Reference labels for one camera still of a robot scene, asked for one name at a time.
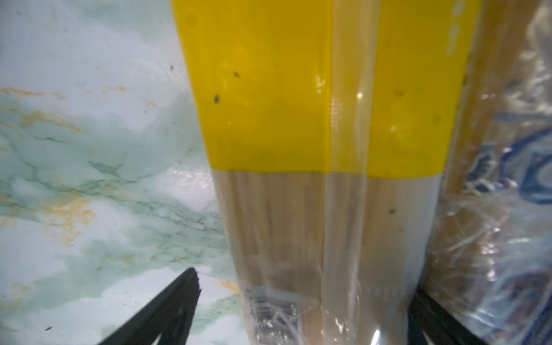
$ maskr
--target clear plastic bag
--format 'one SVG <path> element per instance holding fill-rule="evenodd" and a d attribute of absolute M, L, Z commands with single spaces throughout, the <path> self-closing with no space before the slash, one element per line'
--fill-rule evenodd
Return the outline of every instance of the clear plastic bag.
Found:
<path fill-rule="evenodd" d="M 406 342 L 479 3 L 173 0 L 252 344 Z"/>
<path fill-rule="evenodd" d="M 523 31 L 462 193 L 445 180 L 428 249 L 426 290 L 489 344 L 552 331 L 551 10 L 542 2 Z"/>

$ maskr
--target barcode sticker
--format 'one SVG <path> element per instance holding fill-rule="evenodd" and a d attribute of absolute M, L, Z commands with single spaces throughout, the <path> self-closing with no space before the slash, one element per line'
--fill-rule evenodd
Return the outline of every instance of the barcode sticker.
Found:
<path fill-rule="evenodd" d="M 248 288 L 253 334 L 262 345 L 303 345 L 299 295 L 264 286 Z"/>

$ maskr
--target spaghetti package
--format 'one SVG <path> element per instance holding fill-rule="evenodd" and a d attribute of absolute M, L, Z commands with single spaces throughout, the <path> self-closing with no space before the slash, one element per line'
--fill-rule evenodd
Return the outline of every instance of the spaghetti package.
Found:
<path fill-rule="evenodd" d="M 173 8 L 250 342 L 321 344 L 356 296 L 378 2 Z"/>
<path fill-rule="evenodd" d="M 479 7 L 173 0 L 252 344 L 406 343 Z"/>
<path fill-rule="evenodd" d="M 497 59 L 474 51 L 486 65 L 469 75 L 424 287 L 488 344 L 541 345 L 552 339 L 552 1 L 509 4 L 487 30 Z"/>

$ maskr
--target green marble surface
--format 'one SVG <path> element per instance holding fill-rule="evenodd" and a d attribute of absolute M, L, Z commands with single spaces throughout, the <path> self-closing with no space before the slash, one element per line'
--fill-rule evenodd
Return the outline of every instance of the green marble surface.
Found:
<path fill-rule="evenodd" d="M 0 343 L 95 344 L 190 266 L 189 343 L 247 343 L 170 4 L 0 3 Z"/>

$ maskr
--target yellow label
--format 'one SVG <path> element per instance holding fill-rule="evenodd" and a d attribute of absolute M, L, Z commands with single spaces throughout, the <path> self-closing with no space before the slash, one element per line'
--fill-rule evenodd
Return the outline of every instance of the yellow label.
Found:
<path fill-rule="evenodd" d="M 382 0 L 368 175 L 443 171 L 479 0 Z"/>
<path fill-rule="evenodd" d="M 358 84 L 363 70 L 373 66 L 358 61 L 364 56 L 359 53 L 353 67 L 335 68 L 351 62 L 343 54 L 335 58 L 334 37 L 350 45 L 366 40 L 358 20 L 349 23 L 334 13 L 341 9 L 338 1 L 173 0 L 213 168 L 358 172 L 351 162 L 363 159 L 358 156 L 366 150 L 359 148 L 368 139 L 345 141 L 354 134 L 354 117 L 369 116 L 369 107 L 352 102 L 361 101 L 360 89 L 371 93 Z M 442 171 L 478 5 L 479 0 L 381 0 L 370 176 Z M 332 75 L 340 71 L 349 76 Z M 342 83 L 339 99 L 334 79 Z M 336 116 L 338 108 L 350 113 Z M 351 125 L 337 135 L 340 116 Z"/>
<path fill-rule="evenodd" d="M 213 168 L 326 171 L 331 0 L 174 0 Z"/>

